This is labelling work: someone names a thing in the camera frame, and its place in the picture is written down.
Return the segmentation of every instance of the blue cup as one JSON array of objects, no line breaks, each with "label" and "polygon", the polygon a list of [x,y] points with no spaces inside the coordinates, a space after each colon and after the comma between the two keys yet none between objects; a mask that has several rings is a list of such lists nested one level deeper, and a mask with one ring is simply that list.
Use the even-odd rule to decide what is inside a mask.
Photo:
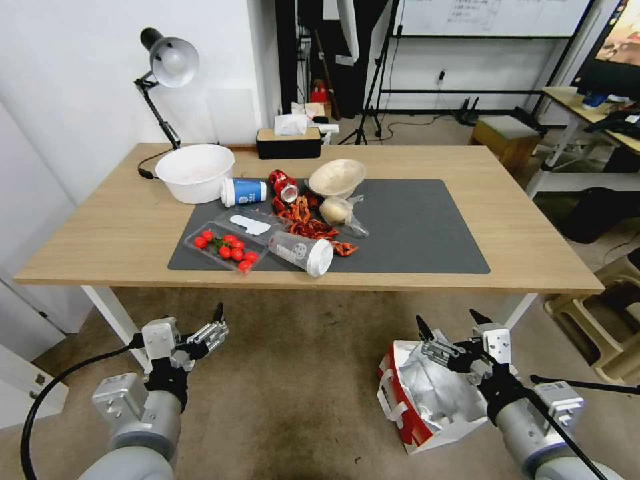
[{"label": "blue cup", "polygon": [[227,208],[242,203],[255,203],[267,199],[267,184],[258,180],[224,179],[220,200]]}]

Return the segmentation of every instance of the white plastic basin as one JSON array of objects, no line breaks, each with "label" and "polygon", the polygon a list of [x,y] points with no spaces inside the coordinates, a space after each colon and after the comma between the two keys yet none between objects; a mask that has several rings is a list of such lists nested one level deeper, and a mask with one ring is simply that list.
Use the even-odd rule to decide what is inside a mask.
[{"label": "white plastic basin", "polygon": [[155,174],[171,194],[184,203],[206,203],[220,198],[222,181],[231,178],[233,152],[219,145],[190,145],[164,156]]}]

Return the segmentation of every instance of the table leg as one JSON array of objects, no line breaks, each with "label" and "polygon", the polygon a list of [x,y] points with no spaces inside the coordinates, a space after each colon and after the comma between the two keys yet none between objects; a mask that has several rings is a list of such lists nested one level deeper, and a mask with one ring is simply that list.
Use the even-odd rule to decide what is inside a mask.
[{"label": "table leg", "polygon": [[[134,333],[138,333],[140,330],[135,326],[133,320],[115,296],[113,290],[109,287],[92,287],[89,285],[83,285],[82,290],[89,296],[95,307],[102,313],[107,323],[111,326],[120,340],[124,344],[131,342]],[[139,349],[131,350],[131,353],[138,360],[138,363],[144,368],[145,371],[149,370],[149,360],[144,353]]]},{"label": "table leg", "polygon": [[524,293],[522,295],[510,295],[493,318],[496,323],[501,323],[511,330],[529,308],[531,302],[538,296],[537,293]]},{"label": "table leg", "polygon": [[538,170],[533,176],[533,178],[529,180],[529,183],[525,188],[525,191],[527,192],[527,196],[530,199],[534,198],[535,194],[541,190],[542,183],[544,182],[546,176],[550,174],[552,167],[560,158],[560,155],[566,148],[567,144],[571,141],[571,138],[574,136],[576,130],[578,130],[579,125],[580,125],[580,122],[578,118],[574,116],[569,117],[569,124],[567,125],[567,128],[565,129],[565,131],[562,133],[562,136],[560,137],[560,141],[555,146],[555,151],[550,156],[550,158],[542,162],[542,165],[540,165],[540,170]]}]

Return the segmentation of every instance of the bowl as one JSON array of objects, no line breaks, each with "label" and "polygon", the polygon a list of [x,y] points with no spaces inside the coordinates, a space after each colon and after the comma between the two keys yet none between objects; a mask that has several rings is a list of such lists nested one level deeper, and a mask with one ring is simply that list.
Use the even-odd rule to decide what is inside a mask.
[{"label": "bowl", "polygon": [[220,145],[190,145],[165,155],[155,166],[176,200],[206,203],[220,198],[222,182],[231,178],[233,152]]},{"label": "bowl", "polygon": [[332,160],[313,172],[309,178],[309,188],[323,197],[347,198],[362,183],[366,174],[365,166],[356,160]]}]

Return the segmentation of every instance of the beige chair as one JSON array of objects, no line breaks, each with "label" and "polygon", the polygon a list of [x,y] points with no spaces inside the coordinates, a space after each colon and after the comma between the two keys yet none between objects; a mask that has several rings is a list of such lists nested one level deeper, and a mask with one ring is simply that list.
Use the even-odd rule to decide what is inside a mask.
[{"label": "beige chair", "polygon": [[540,141],[536,130],[508,115],[478,120],[469,145],[485,145],[512,175],[522,170]]},{"label": "beige chair", "polygon": [[640,249],[604,266],[595,276],[605,286],[600,295],[560,295],[545,310],[585,355],[592,342],[597,358],[590,362],[609,383],[640,381]]}]

